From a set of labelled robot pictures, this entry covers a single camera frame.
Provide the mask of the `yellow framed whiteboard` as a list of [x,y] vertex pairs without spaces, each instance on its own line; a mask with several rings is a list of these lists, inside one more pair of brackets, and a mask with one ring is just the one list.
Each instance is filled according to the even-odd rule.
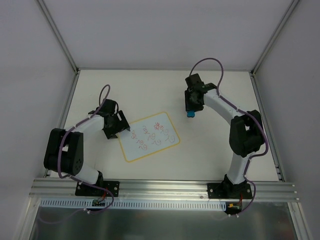
[[118,134],[118,140],[128,163],[167,150],[181,140],[169,115],[160,112],[130,124],[130,130]]

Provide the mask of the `blue whiteboard eraser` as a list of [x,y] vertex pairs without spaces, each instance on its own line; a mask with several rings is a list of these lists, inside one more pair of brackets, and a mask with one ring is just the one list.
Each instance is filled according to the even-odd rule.
[[188,117],[188,118],[194,118],[195,117],[195,112],[194,111],[188,111],[187,113],[186,113],[186,116]]

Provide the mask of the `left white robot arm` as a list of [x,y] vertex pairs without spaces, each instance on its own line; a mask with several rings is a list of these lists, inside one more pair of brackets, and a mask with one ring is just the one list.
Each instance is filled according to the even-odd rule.
[[86,189],[94,196],[104,191],[103,175],[84,163],[84,143],[98,132],[116,139],[130,125],[116,101],[104,100],[89,117],[69,129],[54,128],[49,134],[43,165],[62,178],[73,178],[87,183]]

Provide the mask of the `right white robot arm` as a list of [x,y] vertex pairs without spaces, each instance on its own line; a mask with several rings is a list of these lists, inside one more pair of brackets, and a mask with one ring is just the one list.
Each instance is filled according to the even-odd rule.
[[186,79],[184,91],[187,117],[207,106],[216,111],[230,126],[229,145],[233,151],[231,165],[223,181],[214,190],[224,193],[228,198],[235,198],[247,184],[245,172],[250,158],[266,143],[261,114],[257,110],[243,111],[222,96],[213,83],[205,84],[199,74],[191,74]]

